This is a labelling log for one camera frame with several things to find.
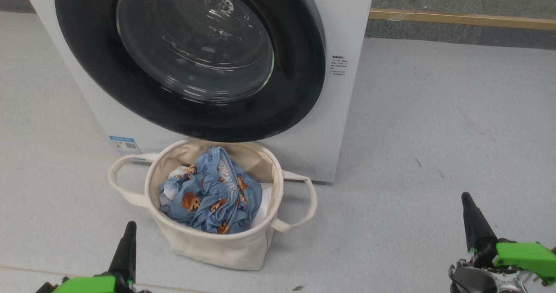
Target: cartoon bear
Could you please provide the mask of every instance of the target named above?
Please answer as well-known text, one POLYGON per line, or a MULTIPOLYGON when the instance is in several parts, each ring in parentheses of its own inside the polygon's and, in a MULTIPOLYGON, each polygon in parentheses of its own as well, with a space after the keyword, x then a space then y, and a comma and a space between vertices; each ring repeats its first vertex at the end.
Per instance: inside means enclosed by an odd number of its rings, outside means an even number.
POLYGON ((215 212, 217 209, 220 208, 220 206, 224 206, 224 204, 226 204, 226 201, 228 199, 227 198, 219 198, 218 202, 214 203, 211 207, 210 207, 210 211, 211 212, 215 212))
POLYGON ((247 199, 245 198, 243 192, 240 191, 240 199, 242 199, 242 202, 247 203, 247 199))
POLYGON ((195 164, 189 165, 189 172, 187 173, 187 177, 191 180, 193 179, 193 174, 197 173, 197 166, 195 164))
POLYGON ((238 176, 238 186, 242 192, 245 192, 245 189, 249 188, 249 186, 243 181, 240 176, 238 176))
POLYGON ((227 234, 230 231, 230 226, 228 225, 228 220, 224 220, 218 228, 216 228, 216 232, 218 234, 227 234))
POLYGON ((185 208, 188 212, 193 212, 199 209, 201 205, 201 200, 193 195, 193 192, 187 192, 181 201, 181 206, 185 208))

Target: clothing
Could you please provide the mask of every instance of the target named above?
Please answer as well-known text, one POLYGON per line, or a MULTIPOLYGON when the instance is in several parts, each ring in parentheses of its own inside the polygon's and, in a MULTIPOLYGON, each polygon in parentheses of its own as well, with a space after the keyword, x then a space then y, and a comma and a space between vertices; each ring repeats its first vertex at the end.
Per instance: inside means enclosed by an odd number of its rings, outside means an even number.
POLYGON ((160 211, 186 226, 218 234, 251 227, 262 188, 230 160, 222 147, 210 147, 189 167, 179 166, 160 186, 160 211))

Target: warning label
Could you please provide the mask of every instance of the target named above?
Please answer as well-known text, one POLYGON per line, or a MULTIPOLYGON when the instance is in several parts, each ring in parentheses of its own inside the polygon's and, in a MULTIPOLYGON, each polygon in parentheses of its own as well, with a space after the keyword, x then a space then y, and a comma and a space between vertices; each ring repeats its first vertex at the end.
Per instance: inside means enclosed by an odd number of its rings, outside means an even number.
POLYGON ((347 62, 348 60, 346 60, 342 56, 332 56, 332 62, 330 64, 330 69, 328 70, 328 73, 330 75, 338 75, 338 76, 345 75, 346 70, 348 69, 347 62))

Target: washing machine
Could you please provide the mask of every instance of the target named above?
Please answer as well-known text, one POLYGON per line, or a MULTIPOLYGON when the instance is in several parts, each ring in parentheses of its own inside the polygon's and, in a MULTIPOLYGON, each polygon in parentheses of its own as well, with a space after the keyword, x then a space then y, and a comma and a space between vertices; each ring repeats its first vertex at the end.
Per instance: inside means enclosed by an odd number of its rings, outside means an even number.
POLYGON ((371 0, 30 0, 121 155, 260 142, 332 182, 371 0))

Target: glass door window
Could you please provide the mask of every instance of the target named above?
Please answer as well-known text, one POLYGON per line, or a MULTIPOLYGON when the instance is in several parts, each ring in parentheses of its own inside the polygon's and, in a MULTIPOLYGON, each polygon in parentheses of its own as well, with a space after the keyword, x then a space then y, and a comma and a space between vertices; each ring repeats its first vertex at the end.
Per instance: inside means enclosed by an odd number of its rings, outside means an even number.
POLYGON ((133 60, 184 99, 240 101, 272 74, 268 32, 241 0, 119 0, 116 21, 133 60))

